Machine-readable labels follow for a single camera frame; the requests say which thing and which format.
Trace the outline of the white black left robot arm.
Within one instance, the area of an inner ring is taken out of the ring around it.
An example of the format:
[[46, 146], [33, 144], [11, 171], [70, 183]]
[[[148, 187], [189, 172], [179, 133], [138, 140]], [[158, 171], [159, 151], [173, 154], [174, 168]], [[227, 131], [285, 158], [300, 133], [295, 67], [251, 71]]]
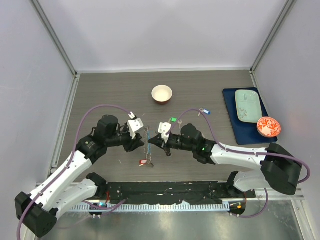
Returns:
[[107, 182], [96, 173], [89, 174], [75, 187], [69, 186], [109, 148], [122, 146], [128, 153], [144, 145], [139, 134], [144, 127], [142, 120], [133, 113], [129, 117], [127, 123], [120, 125], [115, 116], [104, 115], [45, 182], [30, 193], [20, 192], [14, 199], [18, 226], [25, 226], [42, 238], [69, 208], [91, 197], [102, 199], [107, 192]]

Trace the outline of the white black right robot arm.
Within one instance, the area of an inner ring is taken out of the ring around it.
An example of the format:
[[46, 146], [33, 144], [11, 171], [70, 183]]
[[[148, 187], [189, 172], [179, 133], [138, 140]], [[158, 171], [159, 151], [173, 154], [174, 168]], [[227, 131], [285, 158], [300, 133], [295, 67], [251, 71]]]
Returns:
[[192, 124], [183, 126], [180, 134], [170, 131], [170, 124], [160, 123], [158, 135], [148, 143], [164, 150], [171, 156], [171, 150], [192, 152], [193, 158], [201, 164], [233, 165], [249, 169], [235, 171], [228, 179], [226, 193], [233, 198], [254, 189], [272, 188], [288, 196], [296, 193], [302, 164], [284, 148], [271, 143], [267, 148], [246, 148], [229, 146], [209, 140]]

